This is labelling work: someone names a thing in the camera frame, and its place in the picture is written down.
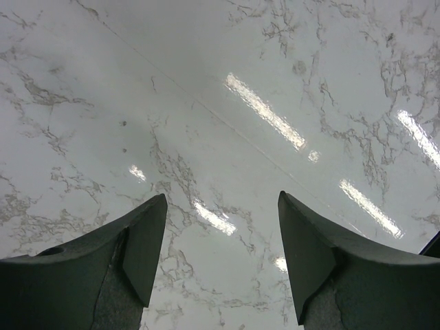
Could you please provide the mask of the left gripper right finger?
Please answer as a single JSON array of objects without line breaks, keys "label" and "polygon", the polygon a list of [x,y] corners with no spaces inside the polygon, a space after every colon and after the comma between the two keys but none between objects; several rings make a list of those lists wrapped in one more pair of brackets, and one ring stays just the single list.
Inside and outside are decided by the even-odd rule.
[{"label": "left gripper right finger", "polygon": [[439,328],[439,258],[367,239],[286,192],[278,216],[300,326]]}]

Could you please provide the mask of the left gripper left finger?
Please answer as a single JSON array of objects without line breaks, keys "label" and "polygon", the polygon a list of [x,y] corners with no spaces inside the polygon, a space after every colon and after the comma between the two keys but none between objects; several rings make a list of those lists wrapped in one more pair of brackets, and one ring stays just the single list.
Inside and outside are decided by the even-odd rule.
[{"label": "left gripper left finger", "polygon": [[166,226],[162,194],[77,239],[1,261],[2,329],[139,329]]}]

